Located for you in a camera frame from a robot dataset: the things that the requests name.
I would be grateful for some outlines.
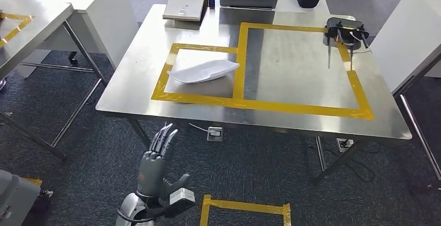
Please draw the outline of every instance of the white plate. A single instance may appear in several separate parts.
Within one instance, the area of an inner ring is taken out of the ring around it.
[[[167,74],[179,82],[190,84],[220,78],[238,67],[238,63],[227,60],[214,60],[188,69],[175,72],[167,71]]]

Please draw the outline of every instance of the yellow tape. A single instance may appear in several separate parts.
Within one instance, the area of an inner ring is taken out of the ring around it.
[[[240,24],[240,26],[241,28],[242,26],[246,27],[247,33],[248,33],[248,29],[288,30],[288,31],[319,32],[319,33],[325,33],[328,31],[328,29],[326,28],[319,28],[319,27],[286,26],[286,25],[276,25],[276,24],[267,24],[267,23],[243,22]]]
[[[355,71],[352,70],[347,70],[346,73],[349,82],[352,86],[352,90],[354,92],[359,109],[322,107],[317,105],[304,105],[304,104],[288,104],[288,103],[267,102],[267,101],[258,101],[258,100],[245,100],[243,98],[244,83],[245,83],[245,66],[246,66],[246,57],[247,57],[248,29],[250,28],[317,32],[317,33],[324,33],[327,31],[326,28],[243,22],[241,23],[239,29],[239,39],[238,39],[237,48],[175,43],[172,45],[172,48],[170,49],[170,53],[168,55],[166,63],[164,64],[162,72],[159,76],[157,85],[153,91],[151,99],[191,103],[191,104],[217,105],[222,107],[239,108],[239,109],[275,111],[282,113],[300,113],[300,114],[373,119],[373,113],[370,109],[366,95],[361,87],[361,83],[358,80],[358,76],[355,73]],[[236,63],[239,63],[240,66],[235,71],[232,98],[165,92],[165,86],[168,82],[167,71],[171,71],[180,49],[204,50],[204,51],[215,51],[215,52],[226,52],[229,54],[237,54]],[[342,44],[338,44],[338,49],[342,61],[349,62],[350,58],[346,47]]]
[[[43,183],[43,181],[41,179],[39,179],[39,178],[23,178],[23,179],[26,180],[26,181],[29,181],[29,182],[31,182],[33,184],[36,184],[38,186],[41,186],[41,184]]]
[[[210,206],[222,209],[235,209],[267,214],[283,215],[283,226],[291,226],[291,208],[289,204],[283,206],[252,204],[225,200],[213,200],[211,195],[205,195],[202,203],[200,226],[207,226]]]
[[[0,38],[0,47],[3,47],[8,41],[10,41],[14,36],[16,36],[26,25],[28,25],[33,16],[23,16],[23,15],[13,15],[13,14],[0,14],[1,19],[16,19],[22,20],[22,22],[15,27],[9,34],[7,34],[4,38]]]

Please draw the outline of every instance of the robotic hand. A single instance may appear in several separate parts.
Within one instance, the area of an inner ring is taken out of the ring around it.
[[[190,184],[190,175],[184,174],[177,182],[169,182],[165,177],[166,159],[175,129],[165,136],[173,124],[164,126],[153,138],[149,151],[141,159],[136,193],[130,193],[118,210],[116,226],[154,225],[159,217],[173,218],[194,206],[194,193],[185,189]]]

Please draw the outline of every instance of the floor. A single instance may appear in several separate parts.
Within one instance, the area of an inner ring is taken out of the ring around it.
[[[138,21],[154,3],[166,0],[131,0]],[[337,7],[332,6],[334,13]],[[359,9],[348,10],[358,16]],[[375,18],[372,26],[380,26]],[[67,63],[67,52],[53,51],[44,63]],[[93,54],[106,77],[112,67],[106,57]],[[84,59],[78,57],[80,65]],[[12,74],[0,92],[0,110],[44,139],[53,139],[94,81],[91,74],[37,69],[30,78]],[[127,121],[107,118],[94,110],[100,87],[60,144],[68,155],[61,163],[16,131],[0,126],[0,168],[23,177],[39,177],[55,192],[44,215],[30,215],[24,225],[113,225],[116,209],[136,189],[136,174],[144,152]],[[408,94],[432,150],[441,159],[439,131],[440,81],[425,78]],[[162,122],[142,123],[148,135]],[[207,127],[209,123],[200,123]],[[418,140],[402,147],[375,142],[349,166],[319,185],[314,139],[292,134],[226,128],[222,143],[205,140],[205,133],[178,124],[176,154],[167,177],[177,180],[189,173],[196,206],[158,225],[199,225],[202,198],[281,206],[289,203],[292,225],[439,225],[441,195],[425,189],[436,179]],[[324,139],[326,159],[337,152]],[[212,208],[209,225],[282,225],[279,215]]]

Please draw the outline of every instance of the stainless steel table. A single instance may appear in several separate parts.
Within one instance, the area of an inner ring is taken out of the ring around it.
[[[369,141],[403,143],[412,135],[371,53],[333,45],[329,17],[249,9],[209,9],[199,23],[163,20],[153,5],[102,94],[108,116],[210,121],[316,136],[322,174],[334,171]],[[180,84],[167,71],[213,59],[241,64],[234,74]],[[138,134],[145,133],[138,128]],[[319,136],[356,143],[328,168]]]
[[[46,142],[10,118],[9,113],[0,111],[0,122],[12,126],[60,159],[65,159],[66,156],[56,149],[56,146],[97,86],[100,83],[106,86],[107,82],[93,59],[84,49],[83,44],[72,30],[70,24],[66,21],[73,13],[71,4],[61,3],[56,0],[0,0],[0,10],[3,11],[3,22],[0,24],[0,80],[6,77],[19,64],[32,67],[95,73],[98,77],[96,83],[90,89],[81,104],[76,108],[52,143]],[[35,50],[40,43],[47,39],[52,32],[61,25],[72,37],[79,51],[83,53],[84,57],[92,67],[91,69],[22,62],[24,58]]]

